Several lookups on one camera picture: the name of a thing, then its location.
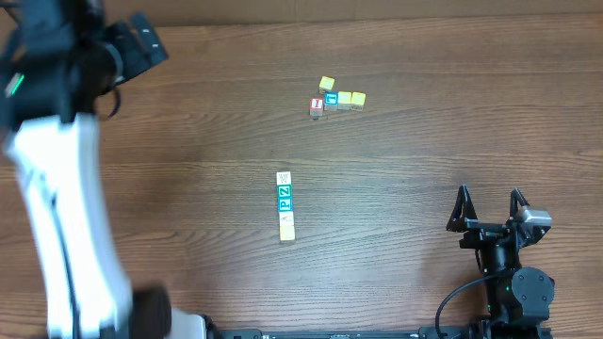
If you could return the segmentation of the green letter Z block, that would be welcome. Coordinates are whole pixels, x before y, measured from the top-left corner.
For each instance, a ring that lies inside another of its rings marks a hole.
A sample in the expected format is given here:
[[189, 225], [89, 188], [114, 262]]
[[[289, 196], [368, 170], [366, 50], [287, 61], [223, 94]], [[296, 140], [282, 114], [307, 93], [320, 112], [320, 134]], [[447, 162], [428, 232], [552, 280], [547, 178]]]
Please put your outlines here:
[[289, 199], [292, 197], [292, 185], [278, 185], [277, 197], [279, 199]]

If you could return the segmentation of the blue letter P block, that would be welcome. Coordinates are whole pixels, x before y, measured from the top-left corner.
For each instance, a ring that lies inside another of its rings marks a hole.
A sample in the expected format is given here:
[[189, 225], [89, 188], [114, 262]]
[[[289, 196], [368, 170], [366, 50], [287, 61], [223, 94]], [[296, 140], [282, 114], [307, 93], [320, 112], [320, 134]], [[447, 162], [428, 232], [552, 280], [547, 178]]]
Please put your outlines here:
[[291, 212], [293, 210], [293, 199], [291, 197], [279, 198], [277, 202], [279, 212]]

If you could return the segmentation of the yellow letter K block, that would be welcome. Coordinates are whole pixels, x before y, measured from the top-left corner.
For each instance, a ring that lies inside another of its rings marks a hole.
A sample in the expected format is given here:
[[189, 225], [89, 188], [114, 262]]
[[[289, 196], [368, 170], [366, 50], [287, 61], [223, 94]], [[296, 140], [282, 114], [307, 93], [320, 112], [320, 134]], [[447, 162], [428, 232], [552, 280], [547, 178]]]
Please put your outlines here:
[[285, 225], [280, 227], [280, 241], [281, 242], [290, 242], [296, 240], [296, 231], [294, 225]]

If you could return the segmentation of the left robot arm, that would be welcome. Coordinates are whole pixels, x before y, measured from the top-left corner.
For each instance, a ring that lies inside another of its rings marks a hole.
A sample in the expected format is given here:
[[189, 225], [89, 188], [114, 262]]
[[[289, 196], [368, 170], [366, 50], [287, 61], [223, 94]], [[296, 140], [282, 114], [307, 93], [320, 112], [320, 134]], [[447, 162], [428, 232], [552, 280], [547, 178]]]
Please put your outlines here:
[[107, 24], [100, 1], [16, 3], [1, 55], [4, 154], [37, 246], [51, 338], [205, 338], [162, 286], [134, 290], [115, 250], [95, 102], [168, 57], [142, 13]]

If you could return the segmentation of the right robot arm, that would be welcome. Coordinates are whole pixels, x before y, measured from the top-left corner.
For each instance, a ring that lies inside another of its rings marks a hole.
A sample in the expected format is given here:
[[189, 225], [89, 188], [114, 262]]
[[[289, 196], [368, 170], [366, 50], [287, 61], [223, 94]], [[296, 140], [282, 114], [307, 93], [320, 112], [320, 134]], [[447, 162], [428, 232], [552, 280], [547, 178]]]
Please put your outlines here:
[[530, 205], [517, 188], [510, 193], [505, 222], [481, 222], [467, 186], [460, 186], [447, 230], [463, 236], [459, 246], [474, 251], [482, 276], [456, 288], [440, 303], [434, 317], [436, 335], [454, 336], [441, 326], [445, 306], [465, 290], [483, 284], [488, 314], [473, 320], [458, 338], [550, 338], [551, 330], [541, 324], [550, 316], [555, 281], [540, 269], [523, 266], [520, 251], [538, 243], [551, 226], [549, 212]]

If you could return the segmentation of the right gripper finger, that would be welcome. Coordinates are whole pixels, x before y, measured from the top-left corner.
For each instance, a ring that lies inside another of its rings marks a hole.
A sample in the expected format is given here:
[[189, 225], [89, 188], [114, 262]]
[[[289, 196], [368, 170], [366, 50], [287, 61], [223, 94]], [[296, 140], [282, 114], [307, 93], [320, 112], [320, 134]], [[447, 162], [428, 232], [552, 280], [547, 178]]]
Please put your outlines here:
[[526, 208], [529, 206], [530, 204], [521, 191], [517, 187], [514, 188], [510, 195], [509, 220], [522, 220], [524, 218]]
[[479, 223], [477, 213], [467, 185], [461, 185], [456, 202], [448, 220], [447, 230], [450, 232], [467, 232]]

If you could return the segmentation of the white ice cream block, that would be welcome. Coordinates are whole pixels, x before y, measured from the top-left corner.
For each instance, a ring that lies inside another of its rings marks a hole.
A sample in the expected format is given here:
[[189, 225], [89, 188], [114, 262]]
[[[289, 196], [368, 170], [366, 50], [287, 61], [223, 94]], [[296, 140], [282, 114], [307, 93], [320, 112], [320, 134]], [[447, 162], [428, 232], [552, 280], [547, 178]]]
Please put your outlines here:
[[295, 225], [294, 212], [284, 211], [279, 213], [280, 227], [293, 227]]

